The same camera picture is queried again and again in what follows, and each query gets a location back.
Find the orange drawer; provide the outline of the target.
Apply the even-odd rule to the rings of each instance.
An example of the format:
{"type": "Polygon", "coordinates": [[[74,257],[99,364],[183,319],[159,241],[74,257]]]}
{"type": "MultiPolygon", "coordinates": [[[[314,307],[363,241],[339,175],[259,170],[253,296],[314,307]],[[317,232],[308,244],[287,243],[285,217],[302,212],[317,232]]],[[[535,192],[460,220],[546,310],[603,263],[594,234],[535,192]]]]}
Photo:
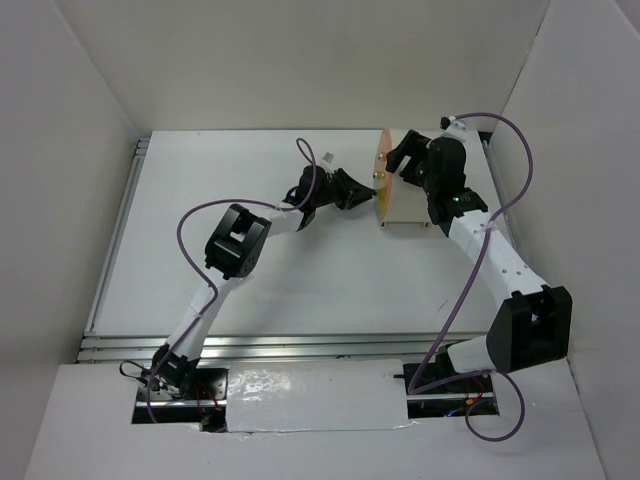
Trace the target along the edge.
{"type": "Polygon", "coordinates": [[[393,146],[392,130],[389,128],[383,129],[379,137],[376,155],[385,158],[387,153],[393,149],[393,146]]]}
{"type": "Polygon", "coordinates": [[[387,157],[385,152],[379,152],[374,162],[373,189],[376,191],[385,190],[391,185],[392,174],[386,170],[387,157]]]}

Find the orange top drawer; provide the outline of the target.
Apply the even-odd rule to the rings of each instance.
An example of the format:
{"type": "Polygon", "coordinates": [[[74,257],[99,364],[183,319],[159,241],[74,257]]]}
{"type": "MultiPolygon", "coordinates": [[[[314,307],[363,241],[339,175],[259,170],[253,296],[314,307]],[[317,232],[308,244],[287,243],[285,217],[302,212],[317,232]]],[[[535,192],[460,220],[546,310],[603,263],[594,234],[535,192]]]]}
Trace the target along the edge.
{"type": "Polygon", "coordinates": [[[376,155],[385,158],[387,153],[393,149],[393,146],[392,130],[389,128],[383,129],[379,137],[376,155]]]}

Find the cream cylindrical drawer organizer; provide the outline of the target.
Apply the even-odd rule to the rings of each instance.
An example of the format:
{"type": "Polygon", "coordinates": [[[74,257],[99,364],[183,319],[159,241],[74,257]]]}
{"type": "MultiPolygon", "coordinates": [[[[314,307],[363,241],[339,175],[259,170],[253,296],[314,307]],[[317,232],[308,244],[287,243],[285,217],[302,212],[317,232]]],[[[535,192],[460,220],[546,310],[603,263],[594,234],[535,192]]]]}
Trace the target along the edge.
{"type": "MultiPolygon", "coordinates": [[[[408,132],[406,129],[391,129],[395,148],[408,132]]],[[[427,199],[424,191],[419,186],[405,183],[399,176],[406,157],[397,171],[392,174],[389,208],[386,217],[380,220],[377,216],[380,228],[386,228],[390,224],[418,224],[428,227],[430,217],[427,212],[427,199]]]]}

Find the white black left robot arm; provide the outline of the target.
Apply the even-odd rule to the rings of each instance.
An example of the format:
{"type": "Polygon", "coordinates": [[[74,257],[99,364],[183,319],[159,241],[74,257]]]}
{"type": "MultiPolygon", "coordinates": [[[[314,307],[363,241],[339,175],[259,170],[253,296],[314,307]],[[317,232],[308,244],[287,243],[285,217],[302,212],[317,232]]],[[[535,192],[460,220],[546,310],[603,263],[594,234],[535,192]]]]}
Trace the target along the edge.
{"type": "Polygon", "coordinates": [[[277,205],[256,200],[212,201],[188,211],[192,215],[207,206],[228,206],[207,240],[204,266],[186,260],[203,283],[183,319],[156,351],[152,378],[171,397],[189,396],[196,386],[196,369],[204,341],[229,293],[257,266],[266,240],[307,227],[316,210],[333,205],[351,210],[376,196],[374,189],[353,179],[345,170],[308,165],[297,186],[277,205]]]}

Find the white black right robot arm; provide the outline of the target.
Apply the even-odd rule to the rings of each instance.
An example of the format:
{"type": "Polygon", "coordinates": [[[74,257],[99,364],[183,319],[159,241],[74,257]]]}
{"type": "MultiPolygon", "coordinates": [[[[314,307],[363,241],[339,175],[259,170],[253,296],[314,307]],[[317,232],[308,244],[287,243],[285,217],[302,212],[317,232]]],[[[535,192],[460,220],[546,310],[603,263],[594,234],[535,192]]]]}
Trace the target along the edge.
{"type": "Polygon", "coordinates": [[[519,256],[478,193],[466,185],[466,140],[447,130],[430,139],[408,131],[386,155],[386,170],[421,188],[432,224],[473,261],[496,302],[484,336],[449,346],[435,368],[437,384],[457,391],[470,372],[511,373],[560,360],[568,353],[572,297],[551,287],[519,256]]]}

